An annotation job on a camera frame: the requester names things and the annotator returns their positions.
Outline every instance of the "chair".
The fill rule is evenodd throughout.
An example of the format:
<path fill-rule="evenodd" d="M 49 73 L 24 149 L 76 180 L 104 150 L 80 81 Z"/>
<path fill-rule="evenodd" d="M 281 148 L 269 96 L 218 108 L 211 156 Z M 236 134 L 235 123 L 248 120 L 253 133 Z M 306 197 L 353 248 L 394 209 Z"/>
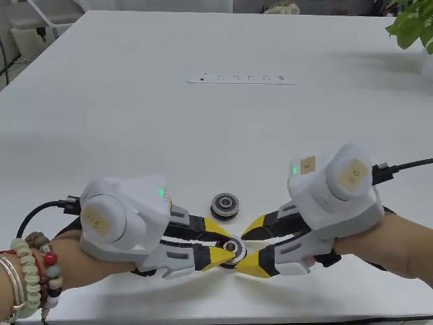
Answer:
<path fill-rule="evenodd" d="M 59 37 L 59 28 L 74 24 L 85 10 L 71 0 L 27 0 L 10 5 L 6 16 L 12 28 L 33 29 L 49 27 L 54 37 Z"/>

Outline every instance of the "beige label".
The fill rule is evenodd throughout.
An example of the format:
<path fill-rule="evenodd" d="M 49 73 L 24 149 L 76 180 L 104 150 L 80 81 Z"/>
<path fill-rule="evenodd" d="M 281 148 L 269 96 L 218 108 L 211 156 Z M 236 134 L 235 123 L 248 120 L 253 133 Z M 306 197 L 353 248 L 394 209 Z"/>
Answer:
<path fill-rule="evenodd" d="M 352 159 L 338 178 L 339 183 L 350 192 L 356 192 L 369 169 L 360 160 Z"/>
<path fill-rule="evenodd" d="M 300 174 L 306 175 L 316 170 L 316 156 L 304 158 L 300 161 Z"/>
<path fill-rule="evenodd" d="M 107 235 L 111 229 L 111 223 L 91 207 L 87 207 L 81 212 L 81 222 L 85 222 L 89 227 L 92 227 L 93 231 L 100 236 Z"/>

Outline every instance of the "white power strip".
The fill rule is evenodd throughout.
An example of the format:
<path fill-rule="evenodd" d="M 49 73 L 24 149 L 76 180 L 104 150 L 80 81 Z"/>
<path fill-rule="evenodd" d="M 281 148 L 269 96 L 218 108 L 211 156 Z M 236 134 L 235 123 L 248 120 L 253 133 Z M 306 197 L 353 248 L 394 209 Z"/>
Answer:
<path fill-rule="evenodd" d="M 296 85 L 284 74 L 212 74 L 202 73 L 188 83 L 222 83 L 226 85 Z"/>

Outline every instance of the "bracelet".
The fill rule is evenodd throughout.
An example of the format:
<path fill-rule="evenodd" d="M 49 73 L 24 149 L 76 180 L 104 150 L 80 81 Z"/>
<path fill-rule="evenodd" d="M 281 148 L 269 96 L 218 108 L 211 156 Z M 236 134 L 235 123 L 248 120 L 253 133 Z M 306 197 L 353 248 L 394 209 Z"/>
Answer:
<path fill-rule="evenodd" d="M 41 286 L 39 285 L 39 271 L 36 259 L 25 240 L 16 238 L 12 240 L 11 249 L 16 251 L 20 258 L 24 281 L 26 282 L 26 305 L 18 312 L 18 318 L 29 318 L 41 304 Z"/>
<path fill-rule="evenodd" d="M 18 319 L 18 312 L 25 306 L 24 288 L 22 287 L 20 276 L 12 265 L 12 263 L 4 256 L 0 256 L 0 265 L 6 271 L 9 277 L 12 288 L 14 290 L 14 306 L 12 307 L 12 313 L 6 319 L 7 323 L 14 323 Z"/>
<path fill-rule="evenodd" d="M 42 254 L 48 279 L 47 300 L 42 305 L 42 322 L 45 322 L 49 310 L 57 306 L 62 293 L 63 278 L 60 276 L 60 267 L 57 265 L 58 256 L 53 252 L 50 241 L 42 233 L 32 233 L 29 238 L 31 245 Z"/>
<path fill-rule="evenodd" d="M 36 248 L 35 247 L 35 240 L 38 237 L 43 236 L 42 232 L 32 232 L 30 235 L 26 237 L 26 242 L 30 248 Z M 33 253 L 33 257 L 36 261 L 36 267 L 38 268 L 38 274 L 39 274 L 39 286 L 41 286 L 41 289 L 39 293 L 41 294 L 41 304 L 39 305 L 39 309 L 41 309 L 44 304 L 47 302 L 48 297 L 48 277 L 45 273 L 43 273 L 43 269 L 36 258 L 36 255 Z"/>

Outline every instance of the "black bearing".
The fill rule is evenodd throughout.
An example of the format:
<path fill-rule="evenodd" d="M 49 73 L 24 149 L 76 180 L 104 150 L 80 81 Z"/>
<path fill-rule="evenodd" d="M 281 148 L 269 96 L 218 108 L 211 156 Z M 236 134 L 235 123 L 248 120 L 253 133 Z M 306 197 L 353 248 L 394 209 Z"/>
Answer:
<path fill-rule="evenodd" d="M 229 193 L 221 193 L 214 197 L 210 212 L 219 220 L 230 220 L 239 213 L 239 200 Z"/>
<path fill-rule="evenodd" d="M 223 248 L 226 251 L 230 251 L 235 254 L 235 257 L 232 260 L 220 264 L 220 266 L 224 267 L 225 269 L 234 269 L 235 266 L 242 259 L 244 259 L 247 254 L 246 245 L 244 241 L 235 236 L 230 237 L 228 240 L 217 242 L 216 247 Z"/>

